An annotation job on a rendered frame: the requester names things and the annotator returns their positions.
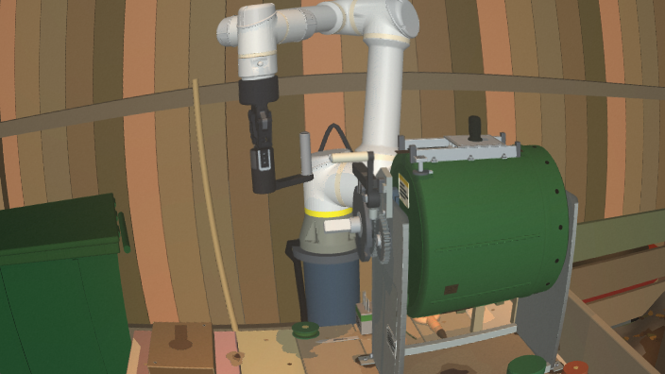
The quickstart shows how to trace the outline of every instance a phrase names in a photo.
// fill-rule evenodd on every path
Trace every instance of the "red round object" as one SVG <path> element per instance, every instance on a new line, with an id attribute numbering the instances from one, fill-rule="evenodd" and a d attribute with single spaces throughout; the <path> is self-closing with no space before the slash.
<path id="1" fill-rule="evenodd" d="M 582 361 L 571 361 L 563 366 L 565 374 L 588 374 L 588 365 Z"/>

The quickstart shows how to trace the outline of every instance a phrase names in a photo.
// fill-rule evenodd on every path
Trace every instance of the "green disc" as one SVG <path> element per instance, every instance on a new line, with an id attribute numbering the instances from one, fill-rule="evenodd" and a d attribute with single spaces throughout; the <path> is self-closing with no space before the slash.
<path id="1" fill-rule="evenodd" d="M 540 356 L 521 356 L 511 361 L 507 374 L 543 374 L 547 368 L 545 359 Z"/>
<path id="2" fill-rule="evenodd" d="M 318 336 L 318 325 L 314 322 L 298 322 L 291 327 L 297 339 L 313 339 Z"/>

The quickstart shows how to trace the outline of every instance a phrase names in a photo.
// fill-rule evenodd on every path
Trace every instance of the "bin handle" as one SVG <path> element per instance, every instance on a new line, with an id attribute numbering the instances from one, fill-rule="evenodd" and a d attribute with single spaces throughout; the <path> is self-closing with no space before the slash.
<path id="1" fill-rule="evenodd" d="M 129 246 L 129 235 L 127 235 L 127 223 L 125 223 L 125 215 L 122 212 L 118 213 L 118 226 L 120 227 L 120 237 L 123 240 L 125 253 L 130 253 L 131 246 Z"/>

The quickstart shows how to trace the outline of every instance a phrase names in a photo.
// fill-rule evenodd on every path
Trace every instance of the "red strip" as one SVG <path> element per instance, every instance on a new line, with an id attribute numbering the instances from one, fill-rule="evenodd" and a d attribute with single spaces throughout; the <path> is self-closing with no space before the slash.
<path id="1" fill-rule="evenodd" d="M 633 290 L 635 290 L 635 289 L 637 289 L 637 288 L 644 287 L 644 286 L 647 286 L 647 285 L 649 285 L 649 284 L 654 284 L 654 283 L 656 283 L 657 281 L 658 281 L 658 278 L 656 278 L 656 279 L 654 279 L 654 280 L 648 280 L 648 281 L 646 281 L 646 282 L 644 282 L 644 283 L 640 283 L 640 284 L 632 285 L 632 286 L 630 286 L 630 287 L 622 288 L 621 290 L 612 291 L 612 292 L 610 292 L 610 293 L 602 294 L 602 295 L 599 295 L 599 296 L 597 296 L 597 297 L 590 297 L 590 298 L 587 298 L 586 300 L 584 300 L 584 302 L 585 302 L 585 304 L 588 304 L 588 303 L 590 303 L 590 302 L 592 302 L 592 301 L 600 300 L 601 298 L 609 298 L 609 297 L 612 297 L 612 296 L 615 296 L 615 295 L 618 295 L 618 294 L 622 294 L 622 293 L 624 293 L 624 292 L 633 291 Z"/>

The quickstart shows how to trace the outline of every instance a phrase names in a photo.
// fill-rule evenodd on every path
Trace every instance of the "wooden floor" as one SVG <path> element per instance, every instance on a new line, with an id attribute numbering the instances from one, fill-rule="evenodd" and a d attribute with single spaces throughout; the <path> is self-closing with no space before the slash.
<path id="1" fill-rule="evenodd" d="M 508 324 L 511 310 L 509 301 L 501 306 L 487 306 L 484 329 Z M 439 323 L 449 337 L 466 334 L 470 329 L 470 310 L 463 314 L 443 314 Z M 427 325 L 411 318 L 407 320 L 406 330 L 407 345 L 439 339 Z M 215 331 L 217 374 L 240 372 L 226 357 L 235 347 L 245 355 L 240 366 L 242 374 L 379 374 L 376 367 L 363 367 L 355 362 L 358 356 L 371 353 L 371 335 L 361 335 L 355 325 L 330 326 L 319 331 L 320 335 L 310 340 L 296 339 L 289 328 L 243 330 L 235 335 Z M 132 336 L 133 359 L 128 374 L 148 374 L 150 331 L 132 331 Z M 319 343 L 325 339 L 352 336 L 358 339 Z M 511 360 L 525 354 L 533 352 L 516 334 L 509 334 L 462 347 L 407 356 L 404 374 L 440 374 L 447 369 L 467 370 L 468 374 L 504 374 Z"/>

